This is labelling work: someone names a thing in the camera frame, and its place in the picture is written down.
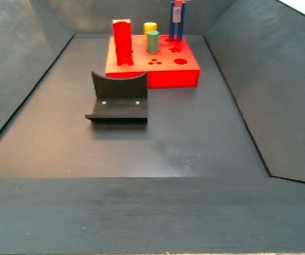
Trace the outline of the red grey gripper finger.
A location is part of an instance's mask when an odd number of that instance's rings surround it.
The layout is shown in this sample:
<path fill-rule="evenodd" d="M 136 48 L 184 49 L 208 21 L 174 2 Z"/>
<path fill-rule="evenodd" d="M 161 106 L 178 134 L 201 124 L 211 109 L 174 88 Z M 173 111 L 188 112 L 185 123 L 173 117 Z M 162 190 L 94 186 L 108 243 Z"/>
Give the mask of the red grey gripper finger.
<path fill-rule="evenodd" d="M 178 23 L 181 21 L 184 5 L 189 0 L 173 0 L 170 5 L 170 21 Z"/>

